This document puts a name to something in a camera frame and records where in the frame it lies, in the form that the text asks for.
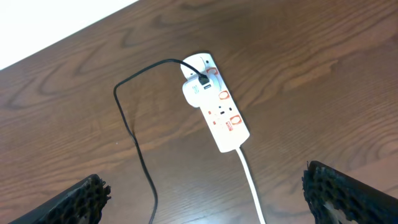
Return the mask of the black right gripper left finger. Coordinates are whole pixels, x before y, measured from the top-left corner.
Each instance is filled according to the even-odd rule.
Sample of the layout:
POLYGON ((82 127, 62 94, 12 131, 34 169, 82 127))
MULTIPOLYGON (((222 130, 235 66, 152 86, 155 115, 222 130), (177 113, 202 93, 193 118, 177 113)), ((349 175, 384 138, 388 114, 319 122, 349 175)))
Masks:
POLYGON ((91 174, 10 224, 98 224, 111 187, 91 174))

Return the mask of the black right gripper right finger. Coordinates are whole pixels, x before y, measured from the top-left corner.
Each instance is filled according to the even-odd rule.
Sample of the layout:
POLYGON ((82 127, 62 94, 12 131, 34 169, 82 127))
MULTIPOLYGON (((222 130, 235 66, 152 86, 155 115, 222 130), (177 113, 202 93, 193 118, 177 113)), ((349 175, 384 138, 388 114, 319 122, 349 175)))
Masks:
POLYGON ((303 196, 316 224, 397 223, 397 199, 319 161, 303 172, 303 196))

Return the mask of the white power strip red switches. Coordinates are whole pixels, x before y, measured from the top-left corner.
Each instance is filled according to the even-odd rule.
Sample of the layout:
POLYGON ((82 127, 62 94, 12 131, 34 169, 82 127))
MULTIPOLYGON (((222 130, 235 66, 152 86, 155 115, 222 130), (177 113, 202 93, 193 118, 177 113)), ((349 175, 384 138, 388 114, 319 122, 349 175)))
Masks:
MULTIPOLYGON (((198 108, 201 110, 220 152, 236 151, 239 157, 243 157, 241 145, 249 138, 250 133, 212 56, 208 53, 199 53, 191 55, 183 61, 220 86, 216 95, 206 100, 198 108)), ((197 75, 184 65, 181 65, 180 68, 187 80, 197 75)))

